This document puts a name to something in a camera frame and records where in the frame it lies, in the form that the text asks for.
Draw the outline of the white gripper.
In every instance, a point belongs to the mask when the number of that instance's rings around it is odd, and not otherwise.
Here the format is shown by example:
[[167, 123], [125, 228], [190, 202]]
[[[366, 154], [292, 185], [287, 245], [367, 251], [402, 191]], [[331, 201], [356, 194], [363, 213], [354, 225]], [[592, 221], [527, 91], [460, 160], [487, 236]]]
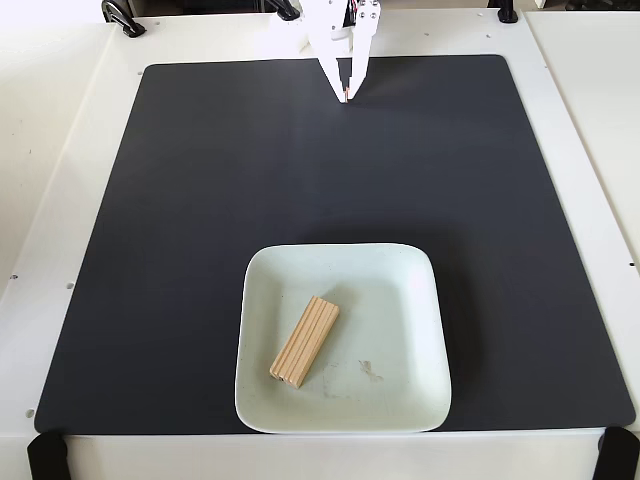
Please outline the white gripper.
[[[381, 16], [378, 0], [358, 1], [353, 25], [353, 2], [348, 0], [301, 0], [309, 42], [340, 103], [355, 98], [368, 70], [373, 36]], [[352, 49], [351, 76], [345, 90], [336, 58]]]

